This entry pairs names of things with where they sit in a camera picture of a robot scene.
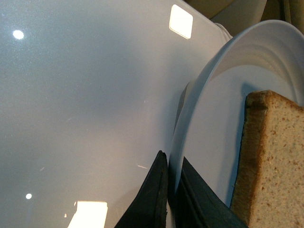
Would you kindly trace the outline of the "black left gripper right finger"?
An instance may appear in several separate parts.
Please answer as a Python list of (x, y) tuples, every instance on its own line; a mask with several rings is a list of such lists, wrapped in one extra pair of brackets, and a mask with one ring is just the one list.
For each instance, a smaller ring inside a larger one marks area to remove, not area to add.
[(175, 208), (177, 228), (246, 228), (184, 158)]

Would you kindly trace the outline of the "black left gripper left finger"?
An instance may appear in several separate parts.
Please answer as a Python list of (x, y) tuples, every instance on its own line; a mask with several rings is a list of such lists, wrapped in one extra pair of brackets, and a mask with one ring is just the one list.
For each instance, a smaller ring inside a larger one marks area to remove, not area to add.
[(116, 228), (164, 228), (167, 217), (168, 164), (159, 151), (135, 199)]

